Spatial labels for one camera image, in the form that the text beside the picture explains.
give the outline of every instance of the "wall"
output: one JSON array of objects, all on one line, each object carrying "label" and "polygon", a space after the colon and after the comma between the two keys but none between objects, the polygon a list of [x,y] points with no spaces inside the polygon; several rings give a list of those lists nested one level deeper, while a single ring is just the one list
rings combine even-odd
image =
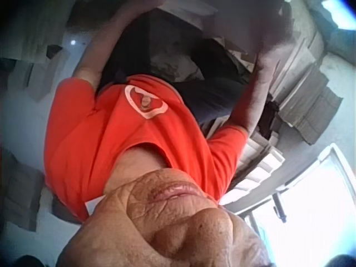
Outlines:
[{"label": "wall", "polygon": [[282,167],[277,169],[272,177],[263,182],[248,196],[228,205],[228,209],[232,211],[243,210],[265,199],[277,187],[306,169],[321,151],[331,143],[336,143],[355,171],[356,68],[342,58],[329,53],[323,58],[320,70],[329,78],[329,88],[336,95],[344,98],[330,125],[316,144],[309,146],[301,139],[296,130],[284,124],[279,132],[280,140],[277,144],[277,149],[286,158]]},{"label": "wall", "polygon": [[61,71],[57,71],[53,86],[40,102],[32,99],[24,90],[8,88],[1,99],[1,145],[11,151],[18,161],[35,169],[44,170],[43,149],[48,116],[59,82],[72,76],[81,58],[90,34],[68,34],[63,38],[63,47],[70,56]]}]

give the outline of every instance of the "red shirt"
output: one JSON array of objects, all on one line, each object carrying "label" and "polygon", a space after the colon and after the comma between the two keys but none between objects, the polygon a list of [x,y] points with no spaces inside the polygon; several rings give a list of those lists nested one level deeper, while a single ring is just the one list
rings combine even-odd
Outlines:
[{"label": "red shirt", "polygon": [[206,140],[180,96],[158,78],[134,75],[128,85],[112,85],[97,98],[87,81],[69,78],[58,86],[48,121],[46,183],[85,221],[85,202],[102,196],[117,158],[150,143],[170,167],[188,173],[219,200],[246,141],[246,133],[234,126]]}]

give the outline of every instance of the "shirt sleeve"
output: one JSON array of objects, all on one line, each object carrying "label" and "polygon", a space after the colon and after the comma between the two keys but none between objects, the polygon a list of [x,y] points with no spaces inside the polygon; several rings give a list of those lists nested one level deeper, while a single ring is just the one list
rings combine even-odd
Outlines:
[{"label": "shirt sleeve", "polygon": [[243,129],[225,125],[207,141],[217,175],[218,188],[214,190],[217,200],[226,193],[230,185],[247,139],[248,134]]},{"label": "shirt sleeve", "polygon": [[94,89],[85,80],[68,78],[57,88],[48,118],[44,164],[51,161],[63,139],[95,108]]}]

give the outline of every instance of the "lips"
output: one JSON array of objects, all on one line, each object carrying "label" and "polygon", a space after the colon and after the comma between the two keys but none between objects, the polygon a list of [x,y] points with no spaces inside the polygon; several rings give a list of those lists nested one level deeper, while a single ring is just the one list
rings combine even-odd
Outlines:
[{"label": "lips", "polygon": [[205,197],[195,184],[180,181],[164,184],[159,188],[153,189],[149,200],[151,202],[159,202],[189,195]]}]

